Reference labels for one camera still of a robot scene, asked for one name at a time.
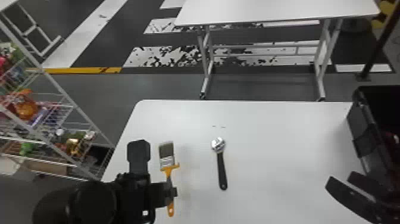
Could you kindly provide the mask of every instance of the white table frame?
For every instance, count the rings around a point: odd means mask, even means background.
[[[315,78],[317,82],[317,87],[318,87],[318,99],[317,101],[325,101],[326,99],[326,93],[325,93],[325,88],[324,88],[324,76],[326,73],[326,69],[328,67],[328,63],[330,60],[330,57],[332,55],[333,49],[335,48],[336,41],[338,40],[339,34],[340,34],[340,28],[343,23],[343,19],[339,18],[337,19],[335,29],[332,33],[332,35],[329,32],[329,26],[331,24],[332,19],[325,19],[323,28],[322,28],[322,33],[320,37],[320,41],[318,45],[313,45],[313,44],[305,44],[305,45],[268,45],[268,46],[261,46],[261,45],[213,45],[212,38],[211,38],[211,32],[210,32],[210,25],[204,25],[204,26],[197,26],[197,39],[198,39],[198,45],[202,57],[202,66],[203,66],[203,71],[204,71],[204,81],[203,85],[200,91],[200,99],[205,99],[208,86],[210,84],[210,79],[211,75],[213,73],[213,67],[214,67],[214,59],[215,57],[222,57],[225,55],[214,55],[214,49],[217,48],[228,48],[228,49],[235,49],[235,48],[243,48],[243,47],[253,47],[253,48],[282,48],[282,47],[296,47],[296,52],[293,55],[314,55],[314,61],[312,62],[313,64],[313,69],[315,71]],[[321,50],[323,45],[327,46],[327,51],[323,55],[322,63],[320,63],[320,57],[321,57]],[[298,53],[298,47],[299,46],[307,46],[307,47],[312,47],[312,46],[317,46],[317,51],[315,54],[299,54]],[[275,54],[252,54],[252,56],[275,56]]]
[[[16,33],[18,33],[18,35],[24,39],[24,41],[27,44],[28,49],[30,48],[32,53],[40,56],[41,58],[45,58],[46,53],[53,47],[55,46],[60,40],[62,40],[62,37],[59,35],[57,36],[54,40],[51,40],[49,38],[49,36],[42,30],[42,28],[38,25],[38,23],[33,19],[33,17],[24,9],[24,7],[22,7],[22,5],[19,2],[15,2],[12,5],[16,4],[19,9],[21,9],[21,11],[25,14],[25,16],[28,18],[28,20],[32,23],[32,25],[25,31],[21,31],[17,25],[15,25],[10,18],[8,18],[6,16],[6,14],[4,13],[4,10],[7,9],[3,9],[3,11],[1,11],[1,15],[3,16],[3,18],[7,21],[7,23],[10,24],[10,26],[15,30]],[[36,46],[34,46],[34,44],[29,40],[28,35],[31,34],[31,32],[37,30],[42,36],[43,38],[47,41],[48,45],[46,48],[44,48],[43,50],[38,50],[38,48]]]

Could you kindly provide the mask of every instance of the black pole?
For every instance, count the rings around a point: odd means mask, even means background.
[[[371,71],[376,58],[378,57],[379,53],[382,51],[384,45],[388,41],[390,34],[392,34],[393,29],[396,27],[397,21],[400,18],[400,3],[396,3],[396,7],[393,11],[391,18],[389,19],[388,23],[386,24],[385,28],[383,29],[382,35],[380,35],[379,40],[376,43],[376,47],[370,60],[364,66],[364,69],[360,74],[357,74],[356,77],[358,80],[366,80],[369,79],[369,74]]]

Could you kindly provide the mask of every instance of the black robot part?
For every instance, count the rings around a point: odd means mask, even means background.
[[[44,196],[33,212],[33,224],[144,224],[154,223],[155,209],[177,196],[170,182],[151,183],[145,140],[127,146],[129,173],[115,181],[87,181]]]

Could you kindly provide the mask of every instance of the metal wire shelf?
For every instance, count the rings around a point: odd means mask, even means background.
[[[20,152],[21,143],[16,141],[9,141],[3,146],[1,150],[1,155],[10,158],[21,158],[31,161],[38,161],[41,163],[76,167],[75,164],[69,163],[64,157],[58,155],[51,148],[46,148],[45,145],[42,146],[40,150],[33,149],[27,155],[21,155]]]
[[[27,88],[35,79],[43,74],[27,57],[22,58],[0,76],[0,103],[7,108],[17,97],[18,91]]]
[[[55,131],[74,110],[74,107],[68,104],[47,102],[41,108],[43,110],[42,115],[34,120],[26,121],[26,124],[50,140],[54,136]],[[0,139],[42,143],[35,134],[29,133],[28,130],[18,125],[14,120],[6,117],[0,118]]]
[[[12,42],[9,46],[13,48],[3,54],[6,60],[0,67],[0,155],[27,163],[27,168],[35,173],[69,179],[100,179],[115,145],[2,21],[0,29],[9,37]],[[27,88],[46,89],[56,94],[37,91],[33,94]],[[32,102],[36,102],[37,111]],[[29,117],[25,111],[35,115]],[[83,123],[67,123],[69,120]],[[93,147],[100,139],[107,147]],[[96,155],[92,148],[103,154]]]
[[[84,144],[87,145],[85,151],[89,151],[93,144],[93,141],[90,142],[87,141]],[[52,176],[63,176],[63,177],[68,177],[69,179],[83,180],[88,178],[87,174],[84,171],[82,171],[83,169],[93,173],[97,178],[100,179],[105,172],[108,162],[110,162],[114,149],[113,148],[108,149],[106,156],[101,161],[101,165],[90,163],[85,159],[75,157],[74,159],[76,161],[79,161],[80,167],[76,166],[73,163],[70,163],[64,157],[58,155],[51,148],[49,147],[46,148],[46,145],[43,145],[39,149],[35,148],[26,155],[21,155],[20,152],[21,152],[21,142],[17,141],[8,141],[0,148],[0,155],[4,157],[19,159],[19,160],[36,161],[40,163],[47,163],[57,166],[68,167],[67,175],[60,175],[58,173],[49,173],[40,170],[32,170],[33,172],[52,175]]]

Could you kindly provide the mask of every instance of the table leg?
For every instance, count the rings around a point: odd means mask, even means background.
[[[325,22],[324,22],[322,35],[320,38],[320,43],[319,43],[317,52],[315,53],[315,59],[314,59],[315,75],[316,75],[316,79],[317,79],[317,87],[318,87],[318,93],[319,93],[318,101],[325,101],[325,98],[326,98],[326,93],[325,93],[325,88],[324,88],[324,76],[325,76],[326,68],[328,67],[330,56],[332,55],[333,49],[335,48],[335,45],[336,45],[336,41],[338,40],[338,37],[340,34],[340,27],[342,26],[342,23],[343,23],[343,19],[337,20],[335,29],[334,29],[334,31],[332,33],[332,37],[331,37],[330,33],[329,33],[330,20],[325,20]],[[322,65],[320,65],[320,53],[321,53],[321,49],[323,47],[324,42],[326,43],[327,49],[326,49],[326,53],[323,57]]]
[[[207,48],[207,45],[210,46],[211,42],[211,34],[210,34],[210,28],[209,26],[205,27],[205,37],[203,38],[203,31],[200,26],[197,27],[197,40],[199,43],[199,49],[201,53],[201,60],[202,60],[202,66],[203,66],[203,71],[204,71],[204,81],[203,85],[201,87],[200,91],[200,99],[205,99],[205,95],[207,93],[207,88],[208,84],[210,81],[210,74],[211,74],[211,69],[212,69],[212,64],[214,61],[214,53],[209,52],[209,48]],[[207,55],[210,57],[210,63],[208,63],[207,60]]]

